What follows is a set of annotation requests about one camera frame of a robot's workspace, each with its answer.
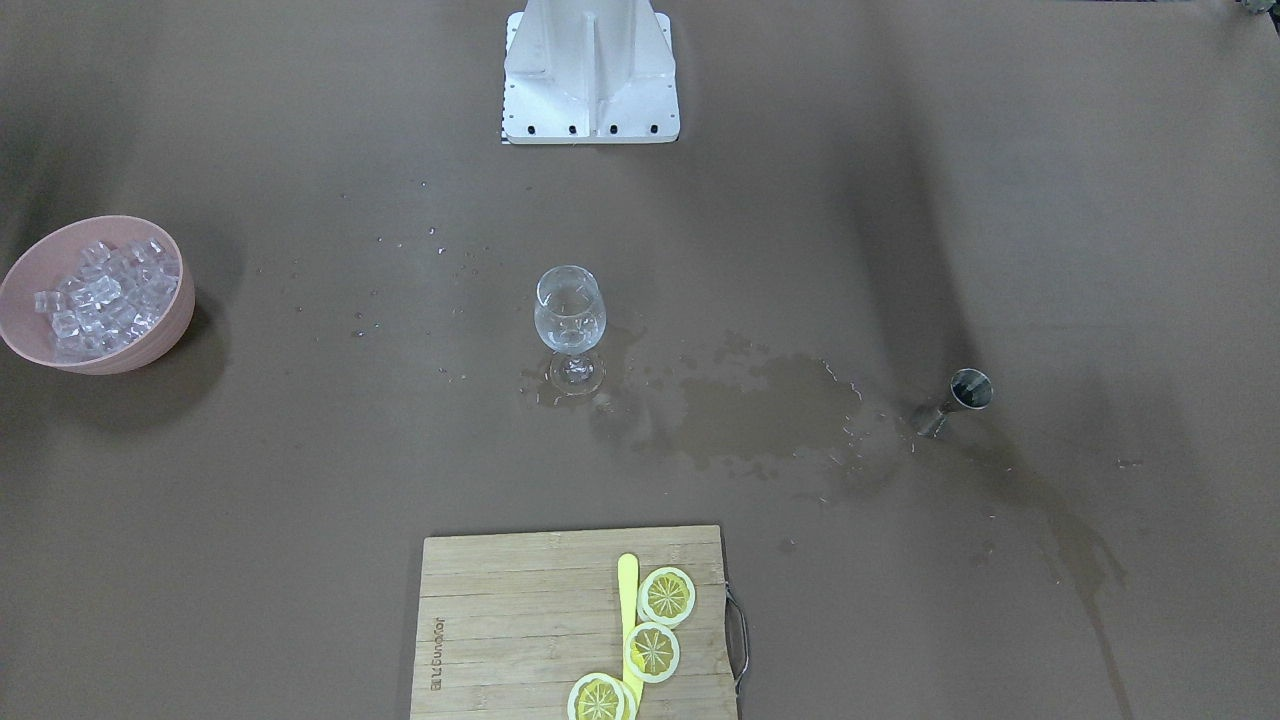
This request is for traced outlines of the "steel double jigger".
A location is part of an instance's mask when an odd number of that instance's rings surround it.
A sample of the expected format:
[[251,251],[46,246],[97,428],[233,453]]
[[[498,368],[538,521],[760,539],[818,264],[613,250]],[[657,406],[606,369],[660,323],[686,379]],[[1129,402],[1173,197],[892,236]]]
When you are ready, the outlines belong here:
[[948,379],[945,397],[934,405],[924,406],[916,414],[916,436],[934,438],[955,413],[980,411],[995,398],[991,378],[975,368],[956,370]]

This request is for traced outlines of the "clear wine glass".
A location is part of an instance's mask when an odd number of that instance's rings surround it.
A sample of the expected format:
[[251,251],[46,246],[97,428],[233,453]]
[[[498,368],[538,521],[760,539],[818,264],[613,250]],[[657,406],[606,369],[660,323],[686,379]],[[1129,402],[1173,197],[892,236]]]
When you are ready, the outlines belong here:
[[598,391],[605,372],[595,348],[605,333],[607,310],[595,275],[577,265],[547,270],[536,284],[532,318],[550,350],[549,382],[568,396]]

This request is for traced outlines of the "pile of clear ice cubes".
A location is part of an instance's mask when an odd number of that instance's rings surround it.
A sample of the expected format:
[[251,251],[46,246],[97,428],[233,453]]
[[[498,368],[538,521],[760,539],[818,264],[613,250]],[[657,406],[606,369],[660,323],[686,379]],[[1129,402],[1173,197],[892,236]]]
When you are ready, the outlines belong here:
[[59,363],[105,357],[154,331],[177,300],[182,263],[155,237],[93,241],[79,265],[32,293]]

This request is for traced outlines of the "yellow plastic knife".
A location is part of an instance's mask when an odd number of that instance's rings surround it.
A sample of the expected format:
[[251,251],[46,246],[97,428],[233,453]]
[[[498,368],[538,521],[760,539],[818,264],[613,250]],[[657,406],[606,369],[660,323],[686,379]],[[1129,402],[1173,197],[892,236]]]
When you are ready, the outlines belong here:
[[620,616],[622,635],[622,674],[621,682],[627,691],[628,711],[627,719],[636,719],[640,698],[643,697],[644,683],[628,666],[627,639],[637,624],[637,589],[639,589],[639,561],[634,553],[622,553],[617,559],[617,587],[620,594]]

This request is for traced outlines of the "middle lemon slice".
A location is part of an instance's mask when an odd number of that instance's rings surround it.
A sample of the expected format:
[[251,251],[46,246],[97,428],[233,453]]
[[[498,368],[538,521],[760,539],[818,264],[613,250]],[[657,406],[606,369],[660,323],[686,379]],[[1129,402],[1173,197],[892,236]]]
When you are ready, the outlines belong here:
[[662,623],[639,623],[623,638],[623,666],[627,676],[645,684],[671,679],[682,657],[673,629]]

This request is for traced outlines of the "bamboo cutting board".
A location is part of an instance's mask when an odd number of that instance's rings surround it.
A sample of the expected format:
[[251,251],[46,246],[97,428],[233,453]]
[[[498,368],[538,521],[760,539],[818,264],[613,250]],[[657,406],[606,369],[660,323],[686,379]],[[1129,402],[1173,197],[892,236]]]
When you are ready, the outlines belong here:
[[717,525],[438,536],[422,543],[411,719],[566,719],[575,682],[621,676],[617,561],[686,571],[684,657],[641,719],[736,719],[724,547]]

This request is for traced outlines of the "lemon slice at board edge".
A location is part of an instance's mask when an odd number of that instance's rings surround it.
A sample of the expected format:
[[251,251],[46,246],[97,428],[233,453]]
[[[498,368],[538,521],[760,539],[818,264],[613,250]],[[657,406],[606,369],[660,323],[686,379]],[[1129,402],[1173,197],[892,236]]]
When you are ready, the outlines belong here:
[[634,710],[634,697],[626,684],[604,673],[589,673],[570,689],[564,716],[570,720],[632,719]]

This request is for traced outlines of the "pink bowl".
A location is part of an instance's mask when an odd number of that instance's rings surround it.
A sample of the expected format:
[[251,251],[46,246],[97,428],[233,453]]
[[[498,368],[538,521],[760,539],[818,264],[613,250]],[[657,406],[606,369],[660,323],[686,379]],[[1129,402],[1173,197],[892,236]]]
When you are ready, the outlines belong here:
[[[87,363],[59,363],[47,340],[49,327],[32,307],[32,293],[74,272],[79,252],[93,241],[123,245],[155,237],[180,263],[177,297],[159,325],[142,340]],[[173,348],[195,314],[195,275],[174,238],[160,225],[137,217],[106,215],[79,220],[54,231],[28,249],[3,281],[3,340],[20,357],[40,366],[86,375],[111,375],[142,368]]]

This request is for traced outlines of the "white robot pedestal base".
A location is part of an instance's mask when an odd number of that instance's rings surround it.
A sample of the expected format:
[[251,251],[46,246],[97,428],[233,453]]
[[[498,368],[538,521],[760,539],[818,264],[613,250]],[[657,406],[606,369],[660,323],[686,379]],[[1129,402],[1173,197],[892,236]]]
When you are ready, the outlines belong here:
[[649,1],[529,1],[506,20],[500,140],[672,143],[681,133],[671,18]]

